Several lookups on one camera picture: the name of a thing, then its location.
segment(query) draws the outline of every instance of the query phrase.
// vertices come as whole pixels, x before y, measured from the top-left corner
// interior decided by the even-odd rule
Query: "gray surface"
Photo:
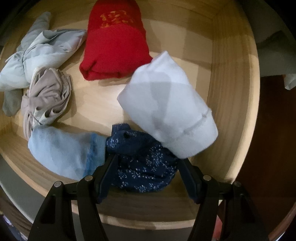
[[[0,155],[0,185],[20,212],[33,222],[44,197],[26,184]],[[77,241],[84,241],[79,216],[73,214]],[[173,230],[127,229],[103,224],[110,241],[183,241],[187,240],[191,228]]]

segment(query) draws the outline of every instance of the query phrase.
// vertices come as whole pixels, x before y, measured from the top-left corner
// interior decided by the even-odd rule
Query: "dark brown floor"
[[[253,139],[237,177],[270,233],[296,201],[296,88],[282,76],[261,78]]]

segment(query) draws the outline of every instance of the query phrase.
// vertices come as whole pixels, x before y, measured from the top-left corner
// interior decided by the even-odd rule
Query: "gray sock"
[[[22,103],[22,89],[4,91],[2,110],[5,115],[13,116],[20,109]]]

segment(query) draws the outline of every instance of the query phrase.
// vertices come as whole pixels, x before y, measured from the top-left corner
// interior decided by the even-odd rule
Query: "navy floral fabric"
[[[113,185],[126,191],[155,192],[175,176],[178,158],[147,133],[116,124],[106,140],[106,151],[118,154],[118,171]]]

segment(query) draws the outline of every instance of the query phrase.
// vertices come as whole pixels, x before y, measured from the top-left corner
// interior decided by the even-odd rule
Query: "red folded cloth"
[[[121,78],[152,58],[134,0],[98,0],[89,16],[79,69],[86,80]]]

